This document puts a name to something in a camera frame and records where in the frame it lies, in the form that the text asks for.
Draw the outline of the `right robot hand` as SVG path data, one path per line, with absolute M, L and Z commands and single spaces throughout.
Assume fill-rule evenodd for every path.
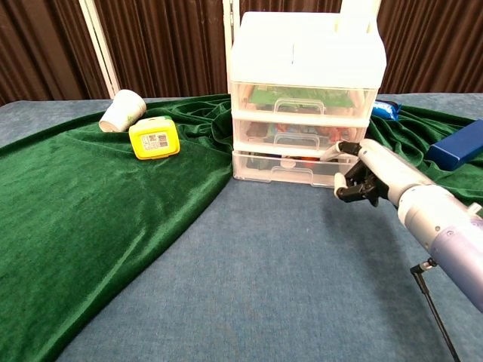
M 399 207 L 400 199 L 408 189 L 434 183 L 375 140 L 363 139 L 358 143 L 338 141 L 321 154 L 320 160 L 331 161 L 342 154 L 358 158 L 345 174 L 334 175 L 334 194 L 346 203 L 367 200 L 376 207 L 382 198 Z

